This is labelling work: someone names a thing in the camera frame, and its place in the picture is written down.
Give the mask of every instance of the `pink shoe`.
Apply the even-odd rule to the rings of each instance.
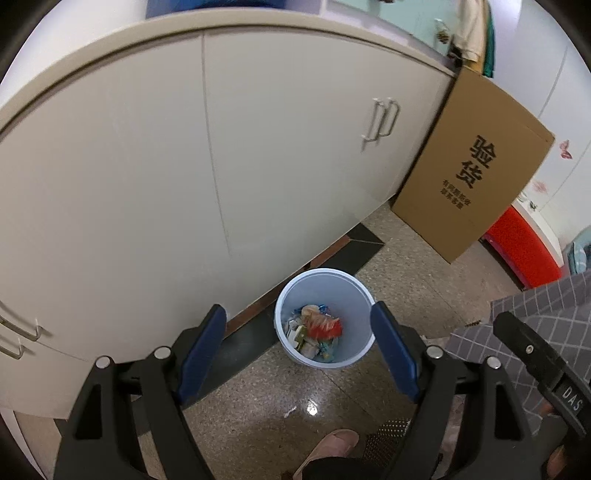
[[[308,458],[294,473],[294,480],[301,480],[301,472],[312,460],[326,457],[347,457],[359,441],[359,435],[353,430],[340,429],[329,433],[324,437]]]

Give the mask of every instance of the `blue gripper pad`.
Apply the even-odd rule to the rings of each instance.
[[[189,346],[189,351],[181,357],[181,359],[184,357],[184,361],[180,368],[180,385],[177,390],[181,404],[199,392],[213,357],[222,344],[226,332],[226,319],[226,310],[219,305],[214,305],[201,325],[194,329],[184,330],[175,342],[175,346],[177,343],[182,344],[182,336],[186,332],[187,337],[188,335],[197,336],[192,346]]]
[[[417,385],[420,366],[402,339],[402,326],[383,301],[377,302],[371,309],[371,328],[398,390],[416,403],[420,396]]]

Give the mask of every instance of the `speckled tile floor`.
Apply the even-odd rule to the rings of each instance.
[[[489,301],[518,291],[480,243],[449,265],[386,205],[363,223],[385,246],[358,272],[358,279],[386,302],[399,322],[428,338],[488,317]],[[318,371],[293,363],[275,344],[188,408],[185,417],[217,480],[279,480],[297,469],[328,432],[351,428],[367,434],[385,420],[412,412],[412,404],[396,392],[375,345],[349,368]],[[33,455],[52,478],[57,429],[50,433],[46,422],[17,417]],[[148,473],[164,479],[149,433],[140,437],[140,444]]]

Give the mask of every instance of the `green garment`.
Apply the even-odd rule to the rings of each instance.
[[[486,28],[486,53],[482,74],[485,77],[495,76],[495,26],[492,22],[491,6],[488,6],[488,25]]]

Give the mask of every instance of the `metal handle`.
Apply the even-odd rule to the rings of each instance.
[[[4,348],[1,345],[0,345],[0,352],[4,353],[5,355],[8,355],[11,358],[14,358],[15,360],[19,360],[20,357],[22,357],[23,353],[25,352],[25,348],[23,347],[23,345],[21,343],[21,339],[19,339],[18,340],[18,353],[14,353],[14,352],[10,351],[8,348]]]
[[[9,322],[2,315],[0,315],[0,325],[4,325],[6,328],[8,328],[9,330],[12,330],[17,335],[25,337],[27,340],[30,340],[32,342],[38,341],[39,337],[41,336],[41,327],[39,327],[39,325],[35,325],[35,334],[29,333],[29,332],[23,330],[22,328],[17,327],[13,323]]]
[[[375,125],[375,117],[377,116],[378,110],[380,108],[384,109],[384,113],[382,114],[382,118],[379,121],[378,129],[375,132],[375,136],[373,138],[371,138],[371,132],[374,129],[374,125]],[[369,124],[368,134],[367,135],[361,135],[361,138],[363,138],[363,144],[364,145],[366,143],[369,143],[369,142],[375,142],[378,139],[378,137],[379,137],[379,130],[382,128],[382,125],[384,124],[384,119],[385,119],[386,111],[387,110],[384,107],[383,101],[381,101],[379,98],[374,98],[374,113],[373,113],[372,118],[371,118],[371,123]]]
[[[381,130],[381,125],[380,128],[378,128],[378,137],[387,137],[388,135],[392,134],[392,130],[394,130],[394,125],[396,125],[396,120],[398,120],[398,116],[400,115],[400,104],[394,100],[393,98],[388,98],[386,100],[388,102],[388,106],[386,107],[386,111],[384,113],[384,117],[382,119],[382,124],[384,123],[384,120],[388,117],[388,115],[390,115],[390,110],[392,109],[392,106],[395,105],[396,106],[396,113],[394,114],[394,117],[392,118],[392,123],[390,124],[390,128],[388,129],[388,133],[386,134],[382,134],[380,133]]]

